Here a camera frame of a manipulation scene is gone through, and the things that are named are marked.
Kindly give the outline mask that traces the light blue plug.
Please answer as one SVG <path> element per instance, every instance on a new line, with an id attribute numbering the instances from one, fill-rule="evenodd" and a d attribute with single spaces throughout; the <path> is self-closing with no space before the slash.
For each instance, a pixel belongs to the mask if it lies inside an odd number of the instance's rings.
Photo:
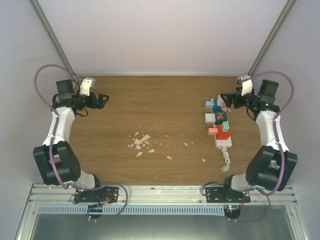
<path id="1" fill-rule="evenodd" d="M 214 106 L 214 101 L 206 101 L 205 102 L 205 108 L 206 109 L 212 109 Z"/>

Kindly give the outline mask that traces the blue cube socket adapter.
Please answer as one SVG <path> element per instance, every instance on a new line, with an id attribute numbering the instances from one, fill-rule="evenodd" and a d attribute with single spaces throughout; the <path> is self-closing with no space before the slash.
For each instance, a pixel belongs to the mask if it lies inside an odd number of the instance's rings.
<path id="1" fill-rule="evenodd" d="M 214 101 L 214 106 L 211 109 L 213 113 L 218 112 L 218 111 L 225 111 L 225 104 L 220 106 L 217 103 L 217 98 L 212 99 L 212 101 Z"/>

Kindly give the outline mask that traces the white usb charger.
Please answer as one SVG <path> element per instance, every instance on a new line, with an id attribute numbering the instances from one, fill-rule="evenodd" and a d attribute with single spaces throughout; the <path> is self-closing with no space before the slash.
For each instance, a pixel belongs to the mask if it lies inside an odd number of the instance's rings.
<path id="1" fill-rule="evenodd" d="M 217 98 L 217 104 L 219 106 L 223 106 L 225 104 L 224 100 L 220 96 L 218 96 L 218 98 Z"/>

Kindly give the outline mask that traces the mint green charger plug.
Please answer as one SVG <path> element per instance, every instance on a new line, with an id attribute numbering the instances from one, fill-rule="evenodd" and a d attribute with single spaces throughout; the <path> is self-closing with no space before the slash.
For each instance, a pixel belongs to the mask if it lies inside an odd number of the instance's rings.
<path id="1" fill-rule="evenodd" d="M 230 130 L 230 125 L 229 125 L 229 122 L 228 121 L 224 121 L 222 124 L 221 124 L 221 130 L 222 132 L 226 133 Z"/>

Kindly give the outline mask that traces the pink plug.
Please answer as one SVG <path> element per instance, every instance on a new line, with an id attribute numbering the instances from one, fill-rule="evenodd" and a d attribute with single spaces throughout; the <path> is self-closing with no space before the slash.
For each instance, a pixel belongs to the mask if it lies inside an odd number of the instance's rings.
<path id="1" fill-rule="evenodd" d="M 208 136 L 215 136 L 218 133 L 218 129 L 216 127 L 210 127 L 207 130 Z"/>

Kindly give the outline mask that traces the dark green cube adapter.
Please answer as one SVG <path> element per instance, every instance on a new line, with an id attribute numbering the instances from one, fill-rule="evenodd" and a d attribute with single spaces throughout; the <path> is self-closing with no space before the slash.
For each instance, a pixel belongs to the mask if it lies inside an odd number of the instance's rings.
<path id="1" fill-rule="evenodd" d="M 227 113 L 225 111 L 216 111 L 214 113 L 215 121 L 214 124 L 217 125 L 222 125 L 223 122 L 226 122 L 228 120 Z"/>

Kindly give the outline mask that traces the white grey plug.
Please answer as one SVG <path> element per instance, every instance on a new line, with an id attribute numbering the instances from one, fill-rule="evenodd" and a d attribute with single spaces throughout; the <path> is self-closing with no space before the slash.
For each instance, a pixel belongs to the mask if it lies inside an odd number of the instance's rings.
<path id="1" fill-rule="evenodd" d="M 214 124 L 216 121 L 216 117 L 214 113 L 205 113 L 204 121 L 206 124 Z"/>

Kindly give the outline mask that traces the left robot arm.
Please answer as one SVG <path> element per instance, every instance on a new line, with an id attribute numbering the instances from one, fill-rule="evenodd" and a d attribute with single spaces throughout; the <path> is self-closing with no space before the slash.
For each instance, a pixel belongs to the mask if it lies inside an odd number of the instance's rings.
<path id="1" fill-rule="evenodd" d="M 82 80 L 77 91 L 71 79 L 56 82 L 58 93 L 49 104 L 52 121 L 48 135 L 41 146 L 33 149 L 33 157 L 46 185 L 86 189 L 85 195 L 92 202 L 102 199 L 103 189 L 95 175 L 81 169 L 69 139 L 76 116 L 83 116 L 81 111 L 103 109 L 109 100 L 108 95 L 91 91 L 95 85 L 96 80 L 90 77 Z"/>

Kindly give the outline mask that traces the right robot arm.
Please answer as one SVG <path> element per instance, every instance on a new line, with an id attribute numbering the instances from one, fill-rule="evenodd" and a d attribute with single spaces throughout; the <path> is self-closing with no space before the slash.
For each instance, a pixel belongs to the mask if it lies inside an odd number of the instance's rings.
<path id="1" fill-rule="evenodd" d="M 236 92 L 222 94 L 227 107 L 245 107 L 253 113 L 253 120 L 259 128 L 261 147 L 249 163 L 246 172 L 231 175 L 224 180 L 221 196 L 228 203 L 234 202 L 240 193 L 252 190 L 266 190 L 270 196 L 281 192 L 298 162 L 295 153 L 286 146 L 281 130 L 281 110 L 275 105 L 279 84 L 264 79 L 258 93 L 254 93 L 249 75 L 237 79 Z"/>

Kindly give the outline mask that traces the white power strip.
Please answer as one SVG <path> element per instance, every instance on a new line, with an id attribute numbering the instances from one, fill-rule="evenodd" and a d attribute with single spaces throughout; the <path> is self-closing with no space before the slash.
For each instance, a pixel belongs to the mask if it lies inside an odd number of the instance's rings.
<path id="1" fill-rule="evenodd" d="M 213 126 L 213 128 L 217 128 L 217 125 L 215 125 L 215 123 L 213 123 L 212 126 Z M 216 136 L 214 135 L 214 140 L 215 140 L 216 147 L 230 148 L 232 146 L 231 135 L 228 140 L 217 140 Z"/>

